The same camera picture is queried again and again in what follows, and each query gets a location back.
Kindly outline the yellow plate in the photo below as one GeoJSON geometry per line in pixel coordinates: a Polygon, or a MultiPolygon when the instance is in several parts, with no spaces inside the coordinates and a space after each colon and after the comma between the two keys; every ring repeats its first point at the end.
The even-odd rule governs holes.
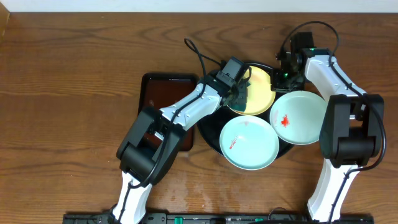
{"type": "Polygon", "coordinates": [[[268,110],[273,104],[276,92],[271,90],[271,76],[264,69],[250,66],[251,77],[248,80],[248,101],[244,115],[257,115],[268,110]]]}

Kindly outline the green scouring sponge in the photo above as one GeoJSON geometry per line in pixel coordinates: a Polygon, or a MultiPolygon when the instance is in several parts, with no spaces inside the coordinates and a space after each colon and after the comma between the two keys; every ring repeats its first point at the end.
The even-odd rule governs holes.
{"type": "Polygon", "coordinates": [[[229,105],[229,108],[237,113],[244,113],[246,110],[246,103],[243,104],[231,103],[229,105]]]}

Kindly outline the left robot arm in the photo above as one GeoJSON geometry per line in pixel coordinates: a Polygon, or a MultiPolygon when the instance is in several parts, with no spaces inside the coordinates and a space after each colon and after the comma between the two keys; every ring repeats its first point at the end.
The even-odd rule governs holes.
{"type": "Polygon", "coordinates": [[[171,168],[187,131],[238,97],[245,72],[210,73],[178,102],[159,110],[149,106],[138,114],[116,153],[123,183],[111,222],[139,223],[144,218],[151,188],[171,168]]]}

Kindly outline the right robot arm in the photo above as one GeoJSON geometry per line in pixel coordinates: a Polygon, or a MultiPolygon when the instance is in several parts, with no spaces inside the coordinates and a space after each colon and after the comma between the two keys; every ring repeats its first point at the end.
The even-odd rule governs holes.
{"type": "Polygon", "coordinates": [[[323,168],[307,209],[311,220],[333,223],[340,219],[354,178],[378,166],[385,155],[384,100],[356,86],[329,49],[281,48],[276,58],[281,69],[271,82],[277,90],[298,93],[308,80],[327,103],[317,133],[323,168]]]}

